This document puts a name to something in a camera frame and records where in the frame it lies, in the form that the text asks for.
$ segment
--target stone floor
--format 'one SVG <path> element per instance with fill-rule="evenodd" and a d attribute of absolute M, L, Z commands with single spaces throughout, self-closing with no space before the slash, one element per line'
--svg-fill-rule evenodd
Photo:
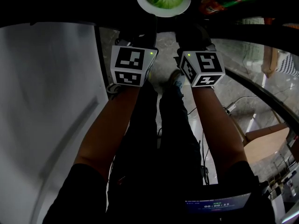
<path fill-rule="evenodd" d="M 115 39 L 118 38 L 118 32 L 106 28 L 100 28 L 100 34 L 105 66 L 107 69 L 109 81 L 112 82 L 109 68 L 111 47 L 112 45 L 114 45 Z M 278 72 L 274 73 L 274 75 L 270 79 L 267 79 L 260 70 L 258 59 L 251 63 L 248 62 L 248 60 L 251 59 L 250 55 L 246 54 L 243 56 L 244 49 L 248 48 L 247 44 L 243 44 L 244 42 L 231 42 L 229 44 L 229 48 L 226 41 L 223 40 L 213 40 L 213 43 L 216 45 L 217 50 L 222 53 L 224 64 L 227 68 L 230 68 L 231 70 L 234 70 L 261 85 L 269 92 L 274 94 L 277 98 L 279 98 L 282 102 L 284 102 L 296 114 L 299 114 L 299 79 Z M 152 69 L 150 81 L 159 94 L 159 100 L 162 96 L 161 87 L 163 86 L 163 83 L 168 80 L 169 75 L 177 68 L 175 60 L 173 58 L 177 56 L 177 49 L 179 47 L 176 43 L 174 33 L 157 34 L 156 48 L 159 49 L 159 54 Z M 258 45 L 255 46 L 254 49 L 260 51 L 263 48 Z M 187 111 L 190 112 L 196 106 L 193 100 L 191 87 L 188 82 L 185 82 L 182 92 L 184 94 L 183 99 L 185 107 Z M 255 96 L 247 88 L 240 85 L 228 76 L 225 76 L 215 86 L 215 93 L 224 107 L 229 106 L 232 102 L 236 101 L 240 97 Z M 157 131 L 161 128 L 162 123 L 158 104 L 158 112 L 156 118 Z M 241 99 L 236 104 L 236 108 L 232 111 L 231 115 L 234 116 L 235 120 L 244 133 L 278 124 L 278 121 L 271 111 L 271 108 L 259 98 Z M 202 140 L 202 127 L 197 110 L 194 110 L 189 115 L 189 123 L 195 137 L 198 140 Z M 206 153 L 208 150 L 208 146 L 205 139 L 203 139 L 202 143 L 204 145 L 204 151 Z M 277 169 L 275 168 L 273 163 L 276 163 L 278 169 L 280 170 L 284 168 L 284 163 L 282 163 L 282 157 L 280 156 L 280 153 L 282 154 L 284 159 L 287 159 L 291 156 L 290 151 L 288 150 L 286 145 L 284 145 L 279 153 L 251 165 L 254 174 L 259 177 L 260 181 L 266 181 L 273 175 L 277 174 Z M 206 157 L 206 166 L 209 169 L 210 184 L 217 183 L 217 174 L 210 152 Z"/>

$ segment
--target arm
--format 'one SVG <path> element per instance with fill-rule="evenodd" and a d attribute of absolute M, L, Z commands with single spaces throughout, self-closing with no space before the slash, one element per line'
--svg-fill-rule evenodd
<path fill-rule="evenodd" d="M 213 89 L 192 88 L 192 92 L 217 175 L 221 181 L 233 164 L 247 161 L 243 143 Z"/>
<path fill-rule="evenodd" d="M 109 100 L 86 133 L 76 163 L 87 164 L 108 181 L 110 165 L 126 132 L 139 87 L 126 87 L 115 99 Z"/>

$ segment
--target digital display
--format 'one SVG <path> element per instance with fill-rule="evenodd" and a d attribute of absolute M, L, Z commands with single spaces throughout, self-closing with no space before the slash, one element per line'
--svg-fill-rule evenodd
<path fill-rule="evenodd" d="M 211 213 L 243 208 L 251 193 L 204 201 L 185 201 L 189 213 Z"/>

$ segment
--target shoe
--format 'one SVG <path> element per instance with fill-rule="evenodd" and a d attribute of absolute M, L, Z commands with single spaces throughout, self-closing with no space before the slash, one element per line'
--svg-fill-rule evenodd
<path fill-rule="evenodd" d="M 185 83 L 185 76 L 182 74 L 181 70 L 175 70 L 169 77 L 169 86 L 175 85 L 180 90 L 182 89 Z"/>

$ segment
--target dark pants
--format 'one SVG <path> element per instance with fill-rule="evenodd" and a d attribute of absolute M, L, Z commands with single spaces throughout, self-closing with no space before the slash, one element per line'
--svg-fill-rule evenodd
<path fill-rule="evenodd" d="M 202 185 L 200 146 L 177 86 L 169 88 L 160 100 L 162 142 L 157 149 L 157 96 L 148 81 L 139 92 L 113 162 L 107 212 L 124 210 L 128 200 L 140 197 L 186 200 Z"/>

